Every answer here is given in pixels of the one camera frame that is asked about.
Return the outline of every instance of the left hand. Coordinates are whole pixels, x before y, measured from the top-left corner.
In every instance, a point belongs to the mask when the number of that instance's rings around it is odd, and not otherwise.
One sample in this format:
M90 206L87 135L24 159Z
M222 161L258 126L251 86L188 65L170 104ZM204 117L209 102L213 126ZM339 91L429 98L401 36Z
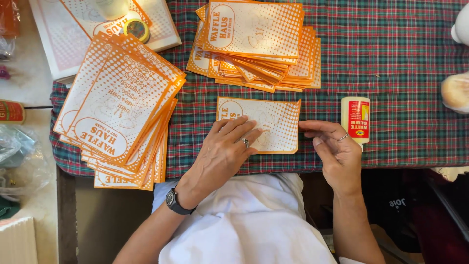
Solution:
M194 165L179 181L176 191L178 202L185 209L196 207L205 197L222 187L251 156L255 148L247 148L239 140L246 138L251 145L261 134L254 129L256 121L247 116L224 119L213 124L204 140Z

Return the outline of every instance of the hand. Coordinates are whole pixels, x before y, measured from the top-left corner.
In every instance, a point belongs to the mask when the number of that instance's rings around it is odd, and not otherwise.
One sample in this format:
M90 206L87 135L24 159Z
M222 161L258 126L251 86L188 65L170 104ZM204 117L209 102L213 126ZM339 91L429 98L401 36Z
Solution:
M251 155L257 154L255 148L246 148L242 140L238 141L246 138L251 145L262 134L261 129L253 130L255 125L256 121L248 121L247 116L213 124L194 165L176 187L178 202L183 208L196 207L233 177Z
M334 193L341 196L361 194L360 179L362 148L338 123L326 121L300 121L299 127L307 130L304 136L314 138L316 153L323 162L323 174Z

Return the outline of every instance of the wristwatch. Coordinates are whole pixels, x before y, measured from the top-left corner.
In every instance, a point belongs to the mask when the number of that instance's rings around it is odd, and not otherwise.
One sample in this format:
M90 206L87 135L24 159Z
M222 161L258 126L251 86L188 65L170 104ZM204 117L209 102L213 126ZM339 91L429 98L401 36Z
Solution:
M187 210L184 209L181 205L179 205L177 201L177 192L174 190L176 187L169 190L168 194L166 194L166 205L174 212L180 215L190 215L194 212L197 206L194 209Z

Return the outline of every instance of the glue bottle label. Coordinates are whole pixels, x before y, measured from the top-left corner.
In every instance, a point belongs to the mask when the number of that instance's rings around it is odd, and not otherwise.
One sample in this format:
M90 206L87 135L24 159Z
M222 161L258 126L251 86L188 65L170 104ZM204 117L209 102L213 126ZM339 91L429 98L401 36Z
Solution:
M348 133L352 138L370 137L370 103L348 102Z

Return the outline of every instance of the bottle cap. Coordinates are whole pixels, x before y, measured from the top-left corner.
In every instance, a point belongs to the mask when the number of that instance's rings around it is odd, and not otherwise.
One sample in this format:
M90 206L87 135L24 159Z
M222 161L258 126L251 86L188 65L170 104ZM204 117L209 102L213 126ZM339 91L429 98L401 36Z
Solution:
M124 24L124 35L127 36L129 34L134 35L144 44L150 39L150 29L143 20L138 18L129 19Z

